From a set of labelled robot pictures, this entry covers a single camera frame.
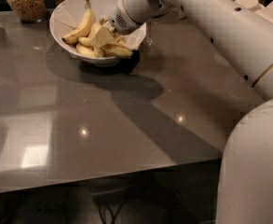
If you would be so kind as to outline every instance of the peeled banana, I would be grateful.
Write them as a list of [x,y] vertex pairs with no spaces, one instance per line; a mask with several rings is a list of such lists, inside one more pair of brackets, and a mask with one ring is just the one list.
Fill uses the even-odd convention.
[[78,42],[79,37],[87,36],[90,32],[92,24],[95,22],[95,14],[90,6],[90,1],[87,2],[87,10],[84,13],[82,21],[72,32],[64,35],[61,39],[67,44],[75,44]]
[[97,58],[95,51],[93,49],[87,48],[83,46],[81,43],[77,43],[76,50],[79,54],[90,57],[90,58]]
[[127,46],[126,43],[122,40],[122,38],[120,36],[116,36],[116,38],[110,43],[120,45],[120,46],[123,46],[123,47]]
[[127,47],[109,43],[102,47],[102,49],[109,56],[116,56],[118,58],[129,58],[133,54],[133,51]]
[[90,43],[89,37],[79,37],[78,38],[79,43],[81,43],[83,46],[86,46],[87,48],[92,48],[92,45]]
[[95,56],[96,57],[104,57],[105,56],[105,51],[101,48],[97,49],[97,48],[94,48],[93,49],[94,53],[95,53]]

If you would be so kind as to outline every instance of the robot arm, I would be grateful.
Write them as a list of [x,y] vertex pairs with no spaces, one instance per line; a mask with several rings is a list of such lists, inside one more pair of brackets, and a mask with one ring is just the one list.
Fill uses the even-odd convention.
[[273,24],[232,0],[120,0],[110,21],[120,33],[129,33],[171,6],[178,7],[262,97],[273,98],[273,82],[267,78],[273,67]]
[[[121,0],[110,15],[119,32],[171,7],[185,13],[265,100],[273,98],[273,24],[231,0]],[[273,223],[273,100],[248,114],[225,147],[217,224]]]

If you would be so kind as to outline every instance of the floor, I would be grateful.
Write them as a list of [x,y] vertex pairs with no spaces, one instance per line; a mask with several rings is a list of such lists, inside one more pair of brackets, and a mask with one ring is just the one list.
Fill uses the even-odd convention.
[[220,161],[0,194],[0,224],[211,224]]

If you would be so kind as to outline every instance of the bowl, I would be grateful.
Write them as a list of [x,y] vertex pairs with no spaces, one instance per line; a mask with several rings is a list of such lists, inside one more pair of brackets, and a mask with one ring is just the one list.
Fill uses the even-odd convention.
[[[91,8],[95,14],[96,21],[99,18],[108,18],[111,7],[116,6],[118,0],[90,0]],[[86,10],[86,0],[65,0],[60,3],[52,12],[49,22],[50,32],[55,41],[70,55],[87,63],[92,63],[100,67],[115,65],[121,61],[117,57],[89,58],[77,53],[74,46],[64,43],[63,35],[73,31],[81,22]],[[146,24],[130,35],[123,35],[122,38],[127,46],[132,50],[137,50],[146,36]]]

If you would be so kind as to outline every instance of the table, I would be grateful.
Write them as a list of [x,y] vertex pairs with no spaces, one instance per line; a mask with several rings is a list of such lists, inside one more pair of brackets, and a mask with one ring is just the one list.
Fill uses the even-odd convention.
[[0,192],[218,159],[262,103],[188,20],[148,23],[133,59],[99,68],[49,16],[0,12]]

